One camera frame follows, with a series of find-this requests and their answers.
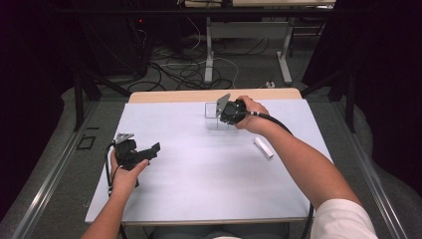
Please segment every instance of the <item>right forearm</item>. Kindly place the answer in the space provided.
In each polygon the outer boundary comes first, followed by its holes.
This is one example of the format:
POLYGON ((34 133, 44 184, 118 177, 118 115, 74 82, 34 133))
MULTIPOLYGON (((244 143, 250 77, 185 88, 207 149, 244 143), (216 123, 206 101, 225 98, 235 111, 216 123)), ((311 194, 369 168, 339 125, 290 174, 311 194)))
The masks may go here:
POLYGON ((314 208, 334 198, 359 203, 336 167, 319 151, 272 122, 263 122, 264 136, 314 208))

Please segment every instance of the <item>hand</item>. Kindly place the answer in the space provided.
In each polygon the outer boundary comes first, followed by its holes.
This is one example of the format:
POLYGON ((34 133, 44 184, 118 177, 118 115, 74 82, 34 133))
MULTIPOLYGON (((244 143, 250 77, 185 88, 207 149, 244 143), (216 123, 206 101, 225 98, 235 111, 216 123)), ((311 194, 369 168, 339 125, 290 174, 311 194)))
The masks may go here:
POLYGON ((127 200, 136 185, 136 180, 139 174, 148 166, 149 160, 141 161, 131 171, 118 168, 117 160, 115 159, 115 149, 111 152, 111 173, 112 192, 111 196, 118 196, 121 199, 127 200))
MULTIPOLYGON (((241 100, 245 103, 246 110, 248 112, 259 112, 266 115, 270 114, 263 105, 253 101, 247 96, 239 97, 238 100, 241 100)), ((244 119, 236 123, 236 128, 238 129, 244 128, 247 131, 262 134, 263 125, 265 123, 269 123, 269 121, 266 119, 259 118, 259 117, 246 115, 244 119)))

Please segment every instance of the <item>white table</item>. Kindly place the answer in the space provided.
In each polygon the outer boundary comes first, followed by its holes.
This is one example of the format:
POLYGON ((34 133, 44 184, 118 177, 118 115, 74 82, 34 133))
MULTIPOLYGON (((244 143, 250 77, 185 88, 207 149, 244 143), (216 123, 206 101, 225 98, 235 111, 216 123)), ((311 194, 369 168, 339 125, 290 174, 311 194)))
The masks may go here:
MULTIPOLYGON (((220 3, 213 1, 184 1, 186 7, 217 8, 220 3)), ((233 7, 301 7, 333 5, 335 0, 233 0, 233 7)), ((280 69, 285 84, 292 83, 292 77, 286 62, 286 55, 294 28, 294 18, 289 22, 211 22, 207 18, 207 63, 205 69, 205 83, 212 82, 212 68, 214 52, 212 51, 213 38, 271 38, 283 39, 282 51, 277 52, 280 69)))
MULTIPOLYGON (((227 92, 139 93, 131 97, 116 133, 133 132, 139 150, 159 141, 161 151, 139 176, 140 185, 126 204, 123 224, 221 224, 307 218, 309 201, 279 157, 267 159, 253 144, 257 135, 233 127, 208 126, 215 122, 205 118, 205 103, 227 92)), ((248 95, 262 102, 296 137, 330 158, 309 105, 297 90, 230 92, 232 100, 248 95)), ((106 201, 103 171, 87 222, 94 221, 106 201)))

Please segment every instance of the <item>small white object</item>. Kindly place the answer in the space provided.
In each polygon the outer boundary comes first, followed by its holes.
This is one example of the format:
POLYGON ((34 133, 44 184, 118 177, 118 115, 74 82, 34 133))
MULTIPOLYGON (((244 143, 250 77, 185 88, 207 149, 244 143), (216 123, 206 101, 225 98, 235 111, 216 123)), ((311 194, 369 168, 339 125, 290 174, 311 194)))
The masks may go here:
POLYGON ((272 158, 274 154, 270 151, 267 145, 258 137, 254 139, 255 145, 264 153, 267 158, 272 158))

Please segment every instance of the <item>white sleeve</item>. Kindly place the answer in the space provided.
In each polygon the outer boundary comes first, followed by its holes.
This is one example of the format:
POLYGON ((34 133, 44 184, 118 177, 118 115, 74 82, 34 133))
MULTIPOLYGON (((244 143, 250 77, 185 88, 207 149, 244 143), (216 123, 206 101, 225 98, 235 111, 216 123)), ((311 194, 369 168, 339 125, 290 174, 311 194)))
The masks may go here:
POLYGON ((369 215, 345 199, 324 202, 316 211, 311 238, 377 238, 369 215))

